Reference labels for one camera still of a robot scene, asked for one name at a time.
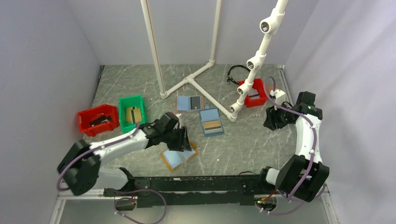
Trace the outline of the orange card holder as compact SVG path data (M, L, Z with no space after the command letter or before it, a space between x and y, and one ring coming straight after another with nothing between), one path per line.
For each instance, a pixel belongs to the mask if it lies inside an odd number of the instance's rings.
M163 159L165 165L170 171L176 170L178 167L191 160L194 156L198 155L197 144L195 142L190 142L192 150L170 151L166 150L162 152L161 158Z

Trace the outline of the grey striped credit card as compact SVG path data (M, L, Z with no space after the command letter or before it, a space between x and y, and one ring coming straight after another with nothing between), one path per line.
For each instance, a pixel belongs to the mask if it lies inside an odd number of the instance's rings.
M260 94L259 93L249 93L248 96L249 96L250 100L254 100L254 99L260 98Z

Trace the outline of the light grey striped card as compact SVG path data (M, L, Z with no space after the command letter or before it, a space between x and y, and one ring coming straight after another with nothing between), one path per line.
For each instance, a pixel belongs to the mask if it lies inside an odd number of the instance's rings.
M249 93L259 93L259 92L258 92L258 90L256 90L256 89L251 89Z

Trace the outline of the beige striped credit card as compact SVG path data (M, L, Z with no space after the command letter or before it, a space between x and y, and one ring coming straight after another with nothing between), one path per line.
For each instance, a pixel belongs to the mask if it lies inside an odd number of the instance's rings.
M131 121L132 123L142 122L141 110L140 108L134 107L131 110Z

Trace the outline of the dark grey credit card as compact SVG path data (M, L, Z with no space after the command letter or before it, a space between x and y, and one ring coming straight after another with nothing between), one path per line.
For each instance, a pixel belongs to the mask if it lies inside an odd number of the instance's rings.
M97 126L97 125L104 124L107 122L112 122L112 121L113 121L113 119L111 116L102 115L102 116L96 118L95 120L91 121L90 126L93 127L93 126Z

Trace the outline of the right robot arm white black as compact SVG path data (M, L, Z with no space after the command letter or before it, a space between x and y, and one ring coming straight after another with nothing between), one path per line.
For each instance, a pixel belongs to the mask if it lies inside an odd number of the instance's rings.
M272 90L269 99L275 104L266 109L263 126L274 131L287 125L295 125L297 131L296 150L281 169L266 167L257 181L257 187L264 194L273 189L311 202L324 186L330 169L323 164L319 152L319 129L323 112L316 107L314 93L300 92L295 105L285 100L280 89Z

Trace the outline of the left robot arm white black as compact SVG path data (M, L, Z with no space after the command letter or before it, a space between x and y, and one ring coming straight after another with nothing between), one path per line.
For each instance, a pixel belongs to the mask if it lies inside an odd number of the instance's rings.
M151 123L137 125L132 131L98 142L75 142L57 167L57 190L70 190L80 196L94 188L110 189L122 196L135 190L135 178L126 168L106 169L111 161L134 151L140 151L161 143L176 153L192 152L196 144L189 141L187 128L179 118L166 112Z

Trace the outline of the blue open card holder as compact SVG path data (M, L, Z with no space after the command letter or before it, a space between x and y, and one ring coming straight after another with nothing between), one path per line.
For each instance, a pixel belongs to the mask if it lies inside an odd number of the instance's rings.
M199 112L204 136L211 137L224 134L220 113L217 108L204 109Z

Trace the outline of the beige card in green bin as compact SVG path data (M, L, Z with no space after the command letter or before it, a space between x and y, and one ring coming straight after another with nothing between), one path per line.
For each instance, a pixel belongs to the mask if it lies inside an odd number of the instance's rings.
M133 123L133 107L126 108L126 121L128 123Z

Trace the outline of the right red plastic bin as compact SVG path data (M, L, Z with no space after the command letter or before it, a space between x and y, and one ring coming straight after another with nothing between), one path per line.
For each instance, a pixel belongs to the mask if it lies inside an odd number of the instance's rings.
M268 97L264 92L264 83L262 79L256 78L253 81L250 91L246 94L244 105L246 107L255 107L264 105Z

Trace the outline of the red plastic bin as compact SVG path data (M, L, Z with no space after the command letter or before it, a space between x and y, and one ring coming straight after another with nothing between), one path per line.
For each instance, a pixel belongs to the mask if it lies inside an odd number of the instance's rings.
M250 91L246 94L244 105L246 107L255 107L264 105L268 97L264 92L264 83L262 79L256 78L253 81Z
M89 137L112 131L120 126L117 107L108 104L80 111L77 113L77 119L79 131Z

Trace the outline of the green plastic bin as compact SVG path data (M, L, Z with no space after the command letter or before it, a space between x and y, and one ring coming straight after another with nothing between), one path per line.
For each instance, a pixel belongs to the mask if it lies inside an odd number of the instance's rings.
M121 126L121 130L123 133L127 133L136 128L137 123L128 123L126 121L126 108L127 107L137 107L141 110L142 122L139 124L146 123L146 111L145 111L145 102L143 100L142 95L135 95L130 97L123 97L119 99L119 122Z

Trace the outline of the left red plastic bin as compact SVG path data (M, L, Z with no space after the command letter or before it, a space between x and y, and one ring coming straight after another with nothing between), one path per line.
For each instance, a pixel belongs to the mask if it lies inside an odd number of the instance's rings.
M112 131L120 126L117 107L108 104L80 111L77 113L77 119L79 131L89 137Z

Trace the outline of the white pvc pipe frame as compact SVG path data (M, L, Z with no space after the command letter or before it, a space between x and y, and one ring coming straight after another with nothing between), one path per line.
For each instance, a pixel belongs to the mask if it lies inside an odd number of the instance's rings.
M163 82L163 73L161 71L159 56L156 47L155 41L155 34L153 30L152 19L150 15L149 9L149 2L147 0L141 0L141 8L143 12L143 17L145 21L146 31L148 34L148 41L150 45L151 55L154 62L154 67L156 71L156 77L159 85L160 97L162 99L166 99L170 96L170 94L176 92L181 87L191 84L195 89L200 92L205 98L207 98L214 106L216 106L231 122L235 122L237 120L236 117L232 116L232 113L228 111L218 100L212 97L201 85L199 85L195 78L198 77L203 72L207 71L215 64L215 50L217 44L217 38L219 33L219 24L220 24L220 15L221 15L221 8L222 8L222 1L216 1L216 8L215 8L215 16L214 16L214 24L213 24L213 33L212 33L212 43L211 43L211 52L210 52L210 59L207 64L201 67L199 70L189 74L185 78L183 78L179 83L172 86L170 89L166 90L164 87Z

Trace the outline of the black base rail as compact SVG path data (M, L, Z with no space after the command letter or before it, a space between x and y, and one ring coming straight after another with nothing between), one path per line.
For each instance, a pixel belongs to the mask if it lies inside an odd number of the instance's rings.
M268 196L274 186L260 175L215 175L182 177L134 177L131 184L115 191L104 189L105 197L135 196L138 208L167 205L238 204L254 205Z

